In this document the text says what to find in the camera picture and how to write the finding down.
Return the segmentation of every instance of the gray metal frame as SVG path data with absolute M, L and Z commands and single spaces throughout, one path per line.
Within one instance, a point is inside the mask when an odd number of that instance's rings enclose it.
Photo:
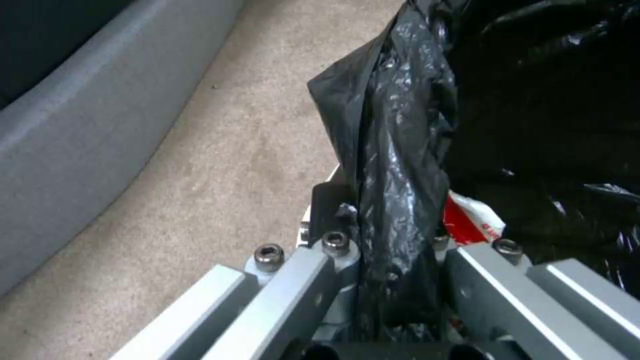
M 112 360 L 198 359 L 258 290 L 254 275 L 216 265 Z

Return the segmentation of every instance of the bolt head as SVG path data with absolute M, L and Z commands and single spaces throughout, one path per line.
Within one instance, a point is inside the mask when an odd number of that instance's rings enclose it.
M 284 250 L 275 243 L 263 244 L 255 249 L 253 258 L 260 271 L 275 272 L 284 264 Z
M 494 240 L 491 246 L 500 255 L 502 255 L 502 257 L 504 257 L 514 265 L 516 265 L 520 261 L 520 259 L 522 259 L 522 255 L 524 254 L 522 245 L 509 239 Z
M 349 237 L 342 231 L 327 231 L 322 237 L 322 248 L 330 256 L 344 256 L 349 252 Z

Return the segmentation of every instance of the metal plate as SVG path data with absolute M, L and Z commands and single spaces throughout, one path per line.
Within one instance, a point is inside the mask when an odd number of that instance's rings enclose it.
M 199 358 L 258 290 L 255 276 L 216 265 L 111 359 Z
M 509 334 L 534 359 L 623 359 L 488 244 L 447 253 L 451 304 L 473 340 Z
M 604 340 L 640 359 L 640 302 L 574 259 L 530 268 L 527 276 Z

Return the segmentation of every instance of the plastic bag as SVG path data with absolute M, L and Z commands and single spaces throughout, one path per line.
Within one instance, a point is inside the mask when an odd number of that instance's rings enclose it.
M 639 1 L 487 4 L 449 9 L 451 188 L 534 263 L 577 258 L 640 299 Z
M 438 336 L 431 240 L 449 190 L 441 163 L 456 91 L 426 10 L 408 1 L 380 36 L 308 84 L 357 196 L 361 340 Z

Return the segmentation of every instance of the car floor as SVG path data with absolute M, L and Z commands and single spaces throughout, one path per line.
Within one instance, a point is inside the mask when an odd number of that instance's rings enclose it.
M 216 263 L 290 250 L 336 164 L 306 82 L 400 0 L 247 0 L 143 172 L 0 299 L 1 359 L 105 359 Z

